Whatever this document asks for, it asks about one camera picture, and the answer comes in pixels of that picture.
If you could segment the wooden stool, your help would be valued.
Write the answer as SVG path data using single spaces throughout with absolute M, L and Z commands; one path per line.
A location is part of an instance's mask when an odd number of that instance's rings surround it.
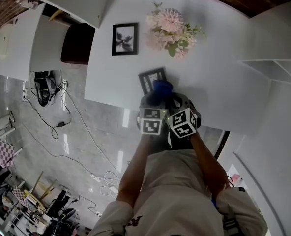
M 35 207 L 43 206 L 42 201 L 44 200 L 44 198 L 51 194 L 57 182 L 56 180 L 53 180 L 46 183 L 42 180 L 43 175 L 44 172 L 42 171 L 38 176 L 37 181 L 33 185 L 32 189 L 24 189 L 24 200 L 30 202 Z

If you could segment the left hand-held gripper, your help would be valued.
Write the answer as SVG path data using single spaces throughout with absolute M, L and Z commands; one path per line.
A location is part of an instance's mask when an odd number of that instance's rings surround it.
M 162 127 L 166 123 L 168 110 L 171 109 L 171 100 L 164 99 L 160 106 L 150 106 L 147 102 L 149 94 L 141 98 L 137 126 L 141 134 L 160 135 Z

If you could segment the white box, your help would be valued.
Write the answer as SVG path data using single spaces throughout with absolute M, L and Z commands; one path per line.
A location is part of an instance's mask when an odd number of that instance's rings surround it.
M 7 55 L 11 32 L 12 24 L 7 24 L 0 29 L 0 57 L 5 57 Z

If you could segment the white table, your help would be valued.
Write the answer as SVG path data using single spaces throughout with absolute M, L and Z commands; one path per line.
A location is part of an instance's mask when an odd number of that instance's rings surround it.
M 204 34 L 183 59 L 146 44 L 146 16 L 153 4 L 175 8 Z M 138 53 L 112 55 L 113 26 L 138 23 Z M 217 0 L 107 0 L 92 43 L 85 98 L 139 108 L 143 95 L 138 75 L 163 67 L 175 91 L 185 94 L 202 114 L 202 124 L 236 133 L 249 133 L 259 122 L 269 93 L 269 81 L 238 63 L 244 51 L 248 18 Z

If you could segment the small white desk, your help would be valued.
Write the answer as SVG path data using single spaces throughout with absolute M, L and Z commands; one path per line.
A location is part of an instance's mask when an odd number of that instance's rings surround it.
M 0 75 L 27 81 L 32 72 L 67 70 L 60 61 L 68 27 L 43 15 L 45 4 L 13 19 L 7 55 L 0 57 Z

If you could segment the white desk with hutch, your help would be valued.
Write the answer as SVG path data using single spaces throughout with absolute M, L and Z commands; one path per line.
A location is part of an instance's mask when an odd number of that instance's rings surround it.
M 138 73 L 164 68 L 178 87 L 200 87 L 225 77 L 238 81 L 246 69 L 270 80 L 291 84 L 291 2 L 254 18 L 217 0 L 41 0 L 97 29 L 87 78 L 112 74 L 136 80 Z M 155 51 L 146 43 L 146 16 L 155 3 L 178 9 L 191 25 L 204 32 L 183 59 Z M 139 23 L 139 53 L 111 56 L 112 26 Z

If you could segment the blue wiping cloth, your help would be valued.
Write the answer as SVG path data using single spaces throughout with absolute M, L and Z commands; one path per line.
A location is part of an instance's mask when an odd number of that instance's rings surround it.
M 153 90 L 147 96 L 147 104 L 150 106 L 160 106 L 172 95 L 173 85 L 166 80 L 154 80 Z

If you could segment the clear plastic bottle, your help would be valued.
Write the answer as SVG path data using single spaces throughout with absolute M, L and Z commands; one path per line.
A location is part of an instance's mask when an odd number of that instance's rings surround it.
M 33 0 L 16 0 L 16 3 L 27 9 L 36 9 L 38 7 L 38 2 Z

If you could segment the person's right forearm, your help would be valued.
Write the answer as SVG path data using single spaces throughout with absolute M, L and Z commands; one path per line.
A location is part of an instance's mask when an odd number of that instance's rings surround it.
M 198 132 L 190 136 L 190 142 L 195 151 L 204 182 L 212 197 L 216 199 L 222 191 L 230 188 L 228 176 L 224 168 L 211 154 Z

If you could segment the black bag on floor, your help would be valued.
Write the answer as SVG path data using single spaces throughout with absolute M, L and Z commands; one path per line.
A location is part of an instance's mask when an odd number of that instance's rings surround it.
M 56 81 L 51 71 L 35 72 L 34 83 L 36 95 L 40 106 L 47 106 L 55 96 Z

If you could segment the person's left forearm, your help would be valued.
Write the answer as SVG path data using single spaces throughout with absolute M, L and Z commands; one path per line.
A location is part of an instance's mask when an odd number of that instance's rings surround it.
M 154 136 L 143 134 L 137 149 L 125 170 L 118 188 L 116 201 L 121 201 L 134 207 L 143 185 L 147 158 L 151 152 Z

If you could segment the pink flower bouquet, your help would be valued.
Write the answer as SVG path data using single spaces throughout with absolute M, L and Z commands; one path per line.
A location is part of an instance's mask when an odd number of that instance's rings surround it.
M 200 26 L 191 26 L 174 8 L 164 8 L 153 3 L 154 9 L 147 15 L 149 30 L 146 44 L 156 51 L 166 50 L 175 59 L 183 59 L 197 44 L 199 35 L 205 36 Z

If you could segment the person's beige shirt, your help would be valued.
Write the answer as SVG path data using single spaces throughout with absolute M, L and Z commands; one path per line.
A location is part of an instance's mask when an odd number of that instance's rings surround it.
M 194 151 L 172 150 L 148 157 L 135 204 L 109 203 L 88 236 L 228 236 L 229 221 L 244 236 L 268 230 L 246 190 L 225 189 L 213 202 Z

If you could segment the purple checkered cloth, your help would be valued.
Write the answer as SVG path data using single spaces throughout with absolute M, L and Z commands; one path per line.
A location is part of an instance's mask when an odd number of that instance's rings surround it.
M 10 167 L 13 165 L 13 156 L 15 150 L 14 146 L 0 140 L 0 166 L 2 168 Z

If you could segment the brown wooden chair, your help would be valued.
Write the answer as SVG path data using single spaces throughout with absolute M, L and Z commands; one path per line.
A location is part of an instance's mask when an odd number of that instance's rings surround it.
M 58 9 L 49 18 L 49 21 L 67 23 L 68 26 L 60 61 L 67 64 L 88 65 L 95 28 L 87 23 L 70 24 L 65 20 L 64 14 L 66 13 Z

